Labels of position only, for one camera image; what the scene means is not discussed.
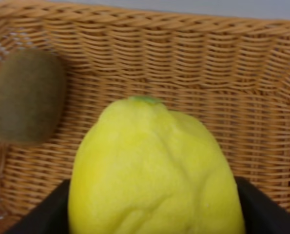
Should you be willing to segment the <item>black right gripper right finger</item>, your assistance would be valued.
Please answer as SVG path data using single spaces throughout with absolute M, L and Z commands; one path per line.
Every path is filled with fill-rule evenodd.
M 243 177 L 236 177 L 248 234 L 290 234 L 290 213 Z

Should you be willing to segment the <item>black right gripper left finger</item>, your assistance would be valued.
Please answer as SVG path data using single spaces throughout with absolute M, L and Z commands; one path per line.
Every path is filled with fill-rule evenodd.
M 6 234 L 68 234 L 70 180 L 62 181 L 39 205 L 5 231 Z

